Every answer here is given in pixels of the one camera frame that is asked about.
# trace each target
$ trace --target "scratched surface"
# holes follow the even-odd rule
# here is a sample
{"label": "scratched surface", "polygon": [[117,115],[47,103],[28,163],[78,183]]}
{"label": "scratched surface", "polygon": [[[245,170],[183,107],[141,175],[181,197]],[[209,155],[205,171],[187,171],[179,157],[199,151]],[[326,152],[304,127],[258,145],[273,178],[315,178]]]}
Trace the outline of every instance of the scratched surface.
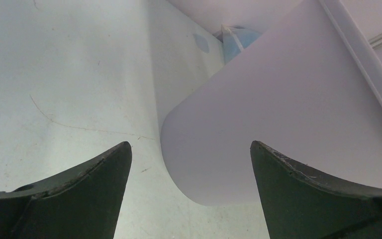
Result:
{"label": "scratched surface", "polygon": [[0,0],[0,191],[129,141],[116,239],[268,238],[261,205],[200,206],[161,156],[166,114],[222,66],[164,0]]}

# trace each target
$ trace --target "plastic bag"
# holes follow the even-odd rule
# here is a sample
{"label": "plastic bag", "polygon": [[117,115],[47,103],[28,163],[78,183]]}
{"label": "plastic bag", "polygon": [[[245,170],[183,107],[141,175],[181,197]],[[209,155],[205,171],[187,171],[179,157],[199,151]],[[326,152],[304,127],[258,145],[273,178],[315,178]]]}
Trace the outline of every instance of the plastic bag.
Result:
{"label": "plastic bag", "polygon": [[245,28],[235,28],[222,25],[223,54],[225,63],[228,63],[235,56],[247,48],[257,38],[260,33]]}

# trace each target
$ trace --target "curved scratch line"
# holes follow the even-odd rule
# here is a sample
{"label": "curved scratch line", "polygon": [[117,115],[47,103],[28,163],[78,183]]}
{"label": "curved scratch line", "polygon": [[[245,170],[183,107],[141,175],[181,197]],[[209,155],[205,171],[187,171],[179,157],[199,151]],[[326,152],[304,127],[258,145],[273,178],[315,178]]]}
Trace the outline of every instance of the curved scratch line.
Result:
{"label": "curved scratch line", "polygon": [[[76,127],[76,126],[70,126],[70,125],[66,125],[66,124],[63,124],[63,123],[59,123],[59,122],[56,122],[54,121],[53,119],[49,118],[40,108],[39,106],[36,104],[36,101],[34,101],[33,97],[30,95],[30,98],[31,100],[33,101],[34,105],[36,106],[36,108],[42,113],[43,116],[45,116],[48,120],[50,120],[50,122],[52,123],[55,123],[55,124],[58,124],[60,126],[64,126],[64,127],[68,127],[68,128],[76,128],[76,129],[82,129],[82,130],[90,130],[90,131],[97,131],[97,132],[103,132],[103,133],[118,133],[118,134],[124,134],[124,135],[130,135],[130,136],[138,136],[136,134],[133,134],[133,133],[122,133],[122,132],[117,132],[117,131],[109,131],[109,130],[101,130],[101,129],[93,129],[93,128],[82,128],[82,127]],[[149,137],[145,137],[145,136],[140,136],[141,138],[146,138],[146,139],[151,139],[151,140],[155,140],[153,138],[149,138]]]}

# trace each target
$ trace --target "blue plastic bag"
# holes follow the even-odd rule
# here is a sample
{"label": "blue plastic bag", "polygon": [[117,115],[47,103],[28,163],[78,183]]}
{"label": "blue plastic bag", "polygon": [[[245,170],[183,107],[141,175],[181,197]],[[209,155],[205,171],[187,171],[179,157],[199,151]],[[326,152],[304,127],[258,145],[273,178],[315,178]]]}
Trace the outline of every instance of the blue plastic bag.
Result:
{"label": "blue plastic bag", "polygon": [[222,25],[222,35],[223,54],[225,56],[225,63],[228,63],[235,56],[241,53],[242,50],[257,40],[261,34],[245,28],[235,28]]}

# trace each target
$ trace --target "gray spot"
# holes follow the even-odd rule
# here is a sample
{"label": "gray spot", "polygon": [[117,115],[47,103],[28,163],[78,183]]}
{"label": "gray spot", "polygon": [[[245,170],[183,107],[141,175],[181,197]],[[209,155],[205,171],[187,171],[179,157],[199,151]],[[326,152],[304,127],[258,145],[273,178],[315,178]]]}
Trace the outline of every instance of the gray spot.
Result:
{"label": "gray spot", "polygon": [[203,36],[198,35],[197,33],[194,33],[193,36],[194,36],[195,43],[200,48],[200,50],[202,50],[205,53],[209,53],[210,49],[208,47],[207,40]]}

